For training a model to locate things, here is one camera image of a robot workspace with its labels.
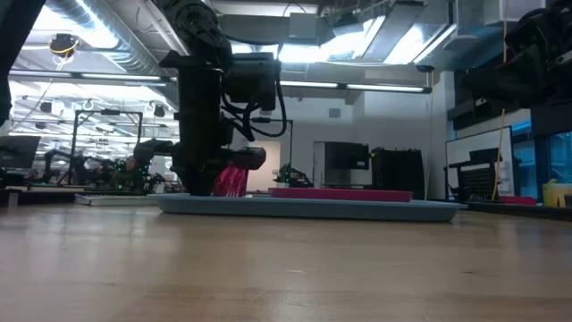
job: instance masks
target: wooden tabletop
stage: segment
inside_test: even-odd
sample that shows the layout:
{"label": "wooden tabletop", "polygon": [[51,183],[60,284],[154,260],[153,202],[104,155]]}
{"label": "wooden tabletop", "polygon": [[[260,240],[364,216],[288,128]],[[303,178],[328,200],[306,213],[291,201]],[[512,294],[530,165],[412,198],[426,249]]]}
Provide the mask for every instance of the wooden tabletop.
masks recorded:
{"label": "wooden tabletop", "polygon": [[0,210],[0,322],[570,320],[570,223]]}

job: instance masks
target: ceiling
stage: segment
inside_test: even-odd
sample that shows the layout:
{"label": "ceiling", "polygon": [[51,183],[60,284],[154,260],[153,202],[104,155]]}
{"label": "ceiling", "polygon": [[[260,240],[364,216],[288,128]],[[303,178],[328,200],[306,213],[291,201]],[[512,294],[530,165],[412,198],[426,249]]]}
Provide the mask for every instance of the ceiling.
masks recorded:
{"label": "ceiling", "polygon": [[[102,49],[95,46],[104,42],[103,37],[105,35],[117,36],[113,32],[119,30],[117,32],[121,32],[121,36],[118,36],[120,41],[118,46],[123,52],[137,51],[137,53],[132,54],[136,54],[137,58],[143,57],[146,62],[146,68],[150,66],[150,71],[157,71],[163,75],[174,75],[173,71],[160,69],[158,62],[172,49],[181,51],[181,46],[178,45],[180,42],[170,32],[170,26],[165,23],[164,16],[155,7],[149,6],[143,0],[48,0],[48,3],[74,4],[76,1],[85,2],[86,4],[99,3],[99,5],[104,6],[102,17],[109,18],[103,24],[96,24],[95,28],[99,28],[99,30],[107,28],[107,31],[111,31],[107,32],[107,34],[104,33],[103,36],[93,32],[91,34],[81,34],[80,46],[73,56],[73,60],[62,66],[63,71],[134,72],[126,68],[124,64],[121,64],[117,58],[117,53],[113,52],[114,49]],[[322,17],[317,24],[320,33],[318,38],[322,38],[323,35],[330,35],[325,36],[326,38],[324,39],[328,39],[327,37],[331,38],[331,26],[332,23],[335,23],[337,17],[342,13],[350,13],[356,9],[361,11],[358,17],[360,23],[363,22],[365,30],[359,34],[359,37],[354,35],[352,36],[353,38],[335,38],[325,42],[319,48],[316,47],[315,50],[319,50],[319,55],[324,55],[325,50],[326,62],[298,62],[294,59],[296,63],[284,63],[282,66],[282,79],[285,81],[328,81],[424,86],[426,82],[425,75],[418,72],[413,64],[400,64],[403,63],[400,62],[400,59],[405,59],[405,63],[408,63],[415,58],[419,54],[416,51],[421,51],[430,41],[433,41],[433,36],[441,32],[449,22],[449,1],[427,1],[425,9],[418,17],[416,16],[413,26],[408,30],[404,30],[403,38],[392,49],[388,61],[395,61],[392,62],[394,64],[383,64],[387,62],[371,61],[366,58],[359,58],[359,56],[355,58],[356,51],[363,46],[364,38],[368,37],[368,29],[373,28],[375,16],[385,17],[385,15],[391,14],[391,6],[395,5],[393,4],[395,0],[389,2],[383,0],[383,2],[387,3],[383,5],[376,4],[379,0],[300,0],[297,4],[277,1],[280,0],[208,0],[206,3],[210,4],[219,15],[219,20],[225,33],[251,40],[291,39],[289,38],[290,14],[303,13],[304,11]],[[38,17],[34,30],[30,33],[14,68],[54,71],[61,63],[61,59],[55,57],[47,48],[49,40],[54,38],[56,33],[77,35],[78,27],[78,23],[65,20],[60,13],[45,8],[40,17]],[[488,34],[483,30],[479,32],[485,34],[487,38],[496,36],[495,32],[497,30],[486,31],[488,31]],[[249,46],[235,42],[233,43],[233,50],[235,52],[245,50],[248,52],[275,51],[275,48]],[[310,54],[309,52],[302,52],[300,56],[306,59]],[[445,52],[443,44],[440,44],[422,63],[434,64],[438,69],[446,69],[450,62],[458,62],[461,56],[458,52]],[[287,57],[282,57],[282,54],[280,58],[284,62],[289,61],[286,59]],[[178,108],[176,96],[173,95],[173,88],[106,86],[85,82],[54,83],[50,86],[45,79],[12,80],[10,85],[15,97],[13,119],[15,123],[25,118],[27,119],[27,122],[18,125],[14,131],[45,135],[46,139],[43,140],[45,148],[41,151],[52,146],[49,143],[50,140],[59,139],[69,143],[69,138],[66,138],[63,134],[72,133],[73,110],[84,107],[87,102],[88,106],[90,106],[89,103],[95,103],[93,111],[112,107],[123,112],[142,112],[144,115],[143,123],[147,125],[143,128],[143,137],[160,136],[171,138],[178,136],[178,128],[172,116],[172,113]],[[46,114],[37,108],[34,109],[39,105],[38,100],[44,92],[46,94],[42,100],[53,102],[53,106],[61,107],[63,111],[58,111],[58,114]],[[346,104],[351,105],[357,99],[359,92],[336,89],[284,89],[284,95],[287,97],[340,98],[345,99]],[[155,106],[165,106],[165,117],[159,118],[153,115]],[[46,128],[44,130],[39,130],[36,127],[36,123],[41,123],[41,121],[45,123]],[[101,129],[96,129],[95,125],[90,123],[92,121],[114,124],[111,125],[110,131],[101,131]],[[129,125],[132,122],[133,120],[127,115],[112,117],[94,114],[89,121],[86,121],[86,125],[80,128],[79,134],[81,136],[79,142],[86,145],[85,151],[90,154],[101,157],[124,156],[128,153],[125,147],[132,148],[133,135],[137,130],[137,127]],[[98,144],[96,140],[100,138],[97,136],[105,136],[111,143],[107,145]],[[64,144],[63,149],[69,146],[68,143]]]}

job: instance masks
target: pipe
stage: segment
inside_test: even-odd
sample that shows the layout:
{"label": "pipe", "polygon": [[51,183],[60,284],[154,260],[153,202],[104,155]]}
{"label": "pipe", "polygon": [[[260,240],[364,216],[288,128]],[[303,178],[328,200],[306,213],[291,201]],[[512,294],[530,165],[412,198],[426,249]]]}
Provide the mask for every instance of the pipe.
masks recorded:
{"label": "pipe", "polygon": [[139,8],[141,8],[141,11],[147,15],[149,20],[151,20],[151,24],[153,25],[153,27],[155,27],[155,29],[157,30],[161,38],[164,40],[164,42],[166,42],[167,45],[169,45],[169,47],[172,50],[179,52],[180,55],[189,55],[189,50],[187,50],[187,48],[184,46],[184,44],[182,43],[181,39],[177,36],[177,34],[173,30],[170,30],[170,32],[168,32],[163,27],[161,22],[155,17],[155,14],[151,10],[152,5],[154,4],[148,0],[139,1]]}
{"label": "pipe", "polygon": [[[77,25],[75,32],[91,46],[119,50],[105,54],[105,57],[127,73],[167,75],[155,57],[104,0],[47,0],[46,6],[62,18],[73,21]],[[156,90],[172,102],[177,102],[174,86]]]}

